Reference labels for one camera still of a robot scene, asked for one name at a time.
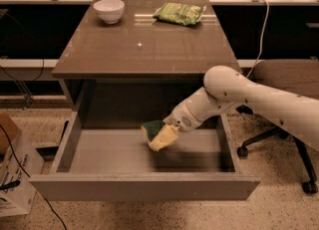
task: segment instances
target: floor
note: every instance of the floor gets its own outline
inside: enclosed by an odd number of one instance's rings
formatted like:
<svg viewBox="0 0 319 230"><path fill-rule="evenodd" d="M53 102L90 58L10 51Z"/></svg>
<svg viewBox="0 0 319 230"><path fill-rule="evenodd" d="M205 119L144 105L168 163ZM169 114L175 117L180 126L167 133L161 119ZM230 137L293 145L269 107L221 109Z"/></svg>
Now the floor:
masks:
<svg viewBox="0 0 319 230"><path fill-rule="evenodd" d="M34 146L60 140L70 110L1 109L29 136ZM235 146L271 128L259 115L228 114ZM319 152L308 148L319 172ZM50 161L44 173L50 168ZM319 229L319 194L306 195L308 180L298 151L288 137L269 137L249 148L240 160L241 172L261 177L247 201L177 202L51 202L68 229ZM0 229L63 229L43 198L36 193L28 215L0 218Z"/></svg>

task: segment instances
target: cardboard box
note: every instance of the cardboard box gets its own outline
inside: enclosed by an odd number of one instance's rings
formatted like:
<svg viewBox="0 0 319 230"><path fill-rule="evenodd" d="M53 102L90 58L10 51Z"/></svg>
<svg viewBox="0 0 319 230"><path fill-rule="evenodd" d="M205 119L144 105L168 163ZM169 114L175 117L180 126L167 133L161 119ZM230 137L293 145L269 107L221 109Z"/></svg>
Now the cardboard box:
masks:
<svg viewBox="0 0 319 230"><path fill-rule="evenodd" d="M19 127L16 123L5 113L0 113L0 124L6 130L11 143L16 138ZM9 147L9 141L4 131L0 127L0 155L4 155Z"/></svg>
<svg viewBox="0 0 319 230"><path fill-rule="evenodd" d="M21 129L16 129L15 123L7 115L1 115L1 119L5 121L4 125L9 126L11 143L20 164L29 175L41 174L44 160L32 147L31 141ZM29 177L23 172L9 147L0 166L0 186L16 180L20 181L18 186L0 191L0 217L28 214L36 193L36 189L29 183Z"/></svg>

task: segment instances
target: white box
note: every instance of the white box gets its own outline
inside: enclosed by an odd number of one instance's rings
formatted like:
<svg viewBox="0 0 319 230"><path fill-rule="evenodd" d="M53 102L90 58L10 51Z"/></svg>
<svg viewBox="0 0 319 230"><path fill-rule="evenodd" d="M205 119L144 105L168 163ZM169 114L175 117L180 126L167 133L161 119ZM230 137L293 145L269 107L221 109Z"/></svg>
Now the white box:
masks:
<svg viewBox="0 0 319 230"><path fill-rule="evenodd" d="M18 160L28 174L41 174L44 160L20 129L11 142ZM20 180L17 187L0 191L0 217L28 214L36 193L9 147L0 167L0 186L16 180Z"/></svg>

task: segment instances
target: sponge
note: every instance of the sponge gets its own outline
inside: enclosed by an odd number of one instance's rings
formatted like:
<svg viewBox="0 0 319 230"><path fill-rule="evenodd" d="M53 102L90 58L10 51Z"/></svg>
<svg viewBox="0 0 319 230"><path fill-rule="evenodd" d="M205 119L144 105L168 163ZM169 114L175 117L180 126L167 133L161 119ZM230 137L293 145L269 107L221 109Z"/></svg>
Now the sponge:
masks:
<svg viewBox="0 0 319 230"><path fill-rule="evenodd" d="M170 146L178 139L178 127L162 120L142 123L141 130L148 136L149 147L154 151Z"/></svg>

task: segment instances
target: desk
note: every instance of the desk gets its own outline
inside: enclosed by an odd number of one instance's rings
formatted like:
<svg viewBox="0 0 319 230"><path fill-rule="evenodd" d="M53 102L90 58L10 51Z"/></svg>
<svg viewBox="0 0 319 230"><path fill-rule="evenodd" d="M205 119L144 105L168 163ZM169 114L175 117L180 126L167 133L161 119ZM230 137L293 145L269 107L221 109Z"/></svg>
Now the desk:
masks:
<svg viewBox="0 0 319 230"><path fill-rule="evenodd" d="M141 123L163 118L202 86L212 66L239 66L208 2L194 27L152 18L152 1L126 1L116 25L92 7L53 71L73 113L49 175L31 182L51 200L247 199L225 115L151 151Z"/></svg>

